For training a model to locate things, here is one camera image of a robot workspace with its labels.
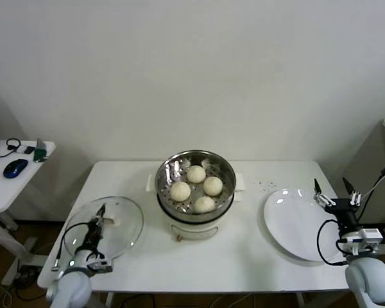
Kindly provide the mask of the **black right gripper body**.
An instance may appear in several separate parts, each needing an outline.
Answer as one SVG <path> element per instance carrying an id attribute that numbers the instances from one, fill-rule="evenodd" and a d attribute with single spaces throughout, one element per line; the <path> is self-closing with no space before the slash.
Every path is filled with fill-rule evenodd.
<path id="1" fill-rule="evenodd" d="M 325 211 L 336 217 L 338 222 L 338 230 L 340 234 L 358 232 L 362 229 L 356 218 L 357 207 L 350 204 L 350 200 L 346 198 L 332 199 L 335 205 L 324 207 Z"/>

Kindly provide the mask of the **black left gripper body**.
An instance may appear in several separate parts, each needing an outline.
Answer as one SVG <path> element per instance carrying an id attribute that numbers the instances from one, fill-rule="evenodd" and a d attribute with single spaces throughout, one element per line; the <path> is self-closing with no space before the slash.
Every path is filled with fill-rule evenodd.
<path id="1" fill-rule="evenodd" d="M 90 250 L 96 252 L 98 250 L 98 244 L 102 239 L 103 225 L 101 221 L 90 221 L 87 224 L 88 231 L 85 234 L 82 248 L 84 250 Z"/>

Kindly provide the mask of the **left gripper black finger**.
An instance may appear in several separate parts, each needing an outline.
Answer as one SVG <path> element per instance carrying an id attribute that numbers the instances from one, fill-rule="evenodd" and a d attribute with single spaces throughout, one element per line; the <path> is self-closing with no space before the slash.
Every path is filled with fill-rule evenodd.
<path id="1" fill-rule="evenodd" d="M 96 215 L 93 217 L 93 222 L 96 226 L 103 226 L 103 220 L 104 220 L 104 215 L 105 215 L 105 205 L 102 205 L 99 210 L 97 211 Z"/>

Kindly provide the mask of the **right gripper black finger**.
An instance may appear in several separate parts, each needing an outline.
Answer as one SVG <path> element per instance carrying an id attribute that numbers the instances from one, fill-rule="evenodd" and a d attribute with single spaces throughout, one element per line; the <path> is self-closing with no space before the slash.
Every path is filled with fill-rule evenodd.
<path id="1" fill-rule="evenodd" d="M 331 200 L 328 196 L 322 193 L 321 187 L 317 181 L 314 179 L 314 200 L 320 204 L 322 207 L 334 207 L 336 202 Z"/>
<path id="2" fill-rule="evenodd" d="M 350 197 L 351 206 L 360 206 L 362 194 L 354 189 L 354 186 L 345 178 L 342 178 L 345 189 Z"/>

